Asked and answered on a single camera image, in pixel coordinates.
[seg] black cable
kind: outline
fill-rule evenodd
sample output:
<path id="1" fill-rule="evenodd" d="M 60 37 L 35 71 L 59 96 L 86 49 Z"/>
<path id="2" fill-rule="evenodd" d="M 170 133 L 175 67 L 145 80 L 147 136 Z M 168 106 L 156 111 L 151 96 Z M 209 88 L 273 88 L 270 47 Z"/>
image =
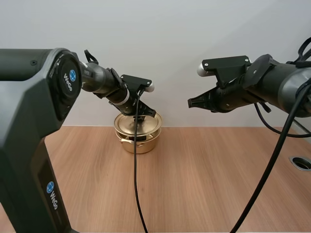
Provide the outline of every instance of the black cable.
<path id="1" fill-rule="evenodd" d="M 278 133 L 278 134 L 281 134 L 281 131 L 273 128 L 271 125 L 268 124 L 267 121 L 265 121 L 265 119 L 263 118 L 261 112 L 260 112 L 260 109 L 257 105 L 257 103 L 254 103 L 255 105 L 255 108 L 256 108 L 256 111 L 258 113 L 258 116 L 259 118 L 261 119 L 262 123 L 269 129 L 269 130 L 272 130 L 273 132 L 275 133 Z M 311 137 L 311 133 L 307 133 L 307 134 L 291 134 L 291 133 L 288 133 L 287 134 L 288 137 L 295 137 L 295 138 L 306 138 L 306 137 Z"/>
<path id="2" fill-rule="evenodd" d="M 309 133 L 309 134 L 311 135 L 311 131 L 308 130 L 306 127 L 304 127 L 302 124 L 300 124 L 299 121 L 297 121 L 297 120 L 294 119 L 294 122 L 295 122 L 300 128 L 302 128 L 302 130 L 303 130 L 304 132 Z"/>
<path id="3" fill-rule="evenodd" d="M 136 203 L 137 203 L 137 208 L 139 212 L 139 216 L 141 219 L 141 223 L 144 227 L 145 233 L 148 233 L 144 217 L 142 216 L 141 208 L 140 208 L 140 203 L 138 199 L 138 191 L 137 191 L 137 157 L 136 157 L 136 140 L 137 140 L 137 123 L 138 123 L 138 107 L 139 107 L 139 99 L 140 96 L 142 95 L 142 91 L 138 94 L 137 97 L 137 103 L 136 103 L 136 114 L 135 114 L 135 132 L 134 132 L 134 188 L 135 188 L 135 197 L 136 197 Z"/>
<path id="4" fill-rule="evenodd" d="M 302 101 L 304 100 L 304 97 L 308 94 L 309 90 L 310 90 L 310 85 L 307 86 L 305 89 L 303 89 L 301 91 L 301 93 L 299 93 L 297 99 L 296 99 L 296 102 L 295 104 L 293 105 L 293 108 L 291 109 L 291 112 L 289 113 L 287 119 L 286 119 L 286 122 L 284 124 L 284 127 L 283 127 L 283 130 L 282 130 L 282 133 L 277 141 L 277 144 L 276 144 L 276 147 L 273 151 L 273 154 L 271 156 L 271 159 L 251 197 L 251 199 L 249 200 L 248 204 L 246 205 L 245 209 L 243 210 L 243 213 L 241 214 L 239 220 L 237 221 L 237 223 L 235 224 L 235 226 L 232 228 L 232 230 L 230 231 L 230 233 L 235 233 L 239 227 L 242 225 L 243 221 L 245 220 L 247 214 L 249 213 L 250 209 L 252 208 L 254 202 L 256 201 L 260 191 L 262 190 L 264 184 L 266 183 L 269 175 L 270 175 L 270 172 L 276 162 L 276 159 L 278 157 L 278 155 L 280 154 L 280 151 L 282 149 L 282 146 L 284 144 L 284 141 L 286 139 L 286 136 L 287 136 L 287 133 L 288 131 L 290 130 L 291 128 L 291 125 L 293 123 L 293 120 L 295 118 L 295 115 L 296 115 L 296 112 L 300 106 L 300 104 L 302 103 Z"/>

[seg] metal pot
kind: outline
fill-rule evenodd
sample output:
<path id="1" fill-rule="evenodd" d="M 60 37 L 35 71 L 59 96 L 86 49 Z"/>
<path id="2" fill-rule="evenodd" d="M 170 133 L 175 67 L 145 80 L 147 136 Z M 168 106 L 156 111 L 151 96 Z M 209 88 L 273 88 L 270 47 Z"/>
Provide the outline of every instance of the metal pot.
<path id="1" fill-rule="evenodd" d="M 143 121 L 138 122 L 136 153 L 143 154 L 151 151 L 158 142 L 161 133 L 162 117 L 157 113 L 153 118 L 146 116 Z M 132 116 L 118 115 L 115 119 L 116 135 L 122 143 L 123 148 L 134 153 L 134 118 Z"/>

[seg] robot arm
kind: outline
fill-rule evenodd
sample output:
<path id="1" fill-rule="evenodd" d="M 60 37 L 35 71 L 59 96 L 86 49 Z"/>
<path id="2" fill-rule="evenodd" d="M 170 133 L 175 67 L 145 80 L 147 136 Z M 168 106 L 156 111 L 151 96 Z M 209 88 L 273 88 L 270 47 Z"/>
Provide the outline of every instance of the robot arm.
<path id="1" fill-rule="evenodd" d="M 16 232 L 76 233 L 44 139 L 60 129 L 81 87 L 124 115 L 138 107 L 140 120 L 153 117 L 155 110 L 137 101 L 152 81 L 122 77 L 66 49 L 0 50 L 0 202 Z"/>
<path id="2" fill-rule="evenodd" d="M 202 77 L 216 75 L 216 87 L 188 100 L 189 108 L 227 113 L 236 108 L 259 102 L 266 111 L 268 102 L 289 113 L 300 87 L 311 78 L 310 62 L 282 64 L 271 55 L 250 63 L 247 56 L 203 60 L 198 68 Z M 296 113 L 311 117 L 311 94 Z"/>

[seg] wood grain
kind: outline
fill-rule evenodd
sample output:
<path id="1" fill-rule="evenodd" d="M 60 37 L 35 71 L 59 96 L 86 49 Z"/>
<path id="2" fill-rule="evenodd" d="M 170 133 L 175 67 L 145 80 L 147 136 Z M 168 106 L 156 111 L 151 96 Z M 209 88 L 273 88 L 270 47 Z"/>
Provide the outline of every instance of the wood grain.
<path id="1" fill-rule="evenodd" d="M 138 193 L 150 232 L 227 232 L 240 216 L 278 136 L 266 128 L 164 128 L 157 147 L 138 155 Z M 72 227 L 79 232 L 143 232 L 133 156 L 111 127 L 63 127 L 46 139 Z M 311 145 L 286 139 L 239 231 L 310 232 L 311 172 L 289 156 Z M 0 232 L 12 231 L 0 210 Z"/>

